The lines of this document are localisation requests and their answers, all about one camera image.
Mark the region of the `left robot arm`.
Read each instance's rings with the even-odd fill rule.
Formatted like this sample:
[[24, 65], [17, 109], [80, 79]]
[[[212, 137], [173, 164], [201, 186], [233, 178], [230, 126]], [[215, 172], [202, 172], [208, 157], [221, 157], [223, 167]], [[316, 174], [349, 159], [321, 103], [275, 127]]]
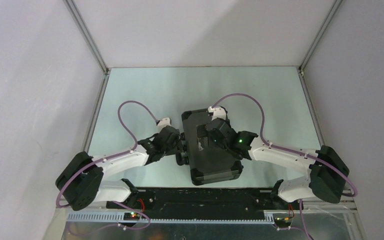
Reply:
[[112, 176], [182, 151], [180, 131], [167, 125], [151, 137], [140, 140], [133, 150], [103, 157], [79, 152], [55, 181], [60, 191], [56, 205], [61, 208], [60, 200], [64, 198], [74, 211], [83, 210], [91, 203], [111, 201], [133, 208], [138, 202], [134, 185], [127, 179], [112, 180]]

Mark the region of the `black poker set case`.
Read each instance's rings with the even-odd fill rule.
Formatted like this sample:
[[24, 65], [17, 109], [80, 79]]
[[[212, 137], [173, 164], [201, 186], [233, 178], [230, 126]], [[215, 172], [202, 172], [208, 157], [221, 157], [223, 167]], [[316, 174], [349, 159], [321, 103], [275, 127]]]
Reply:
[[179, 166], [188, 165], [195, 186], [238, 179], [243, 172], [239, 159], [220, 148], [206, 127], [212, 117], [206, 109], [188, 110], [181, 114], [182, 153], [176, 153]]

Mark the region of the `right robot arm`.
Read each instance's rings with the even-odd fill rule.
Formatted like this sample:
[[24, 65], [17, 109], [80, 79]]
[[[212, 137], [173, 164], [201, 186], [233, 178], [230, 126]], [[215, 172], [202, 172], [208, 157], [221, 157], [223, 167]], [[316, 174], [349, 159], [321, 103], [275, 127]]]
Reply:
[[256, 133], [235, 131], [230, 123], [216, 118], [204, 125], [210, 142], [238, 160], [262, 161], [302, 173], [292, 180], [278, 180], [271, 194], [271, 204], [284, 209], [299, 199], [317, 197], [338, 204], [347, 183], [349, 168], [330, 146], [295, 150], [263, 141]]

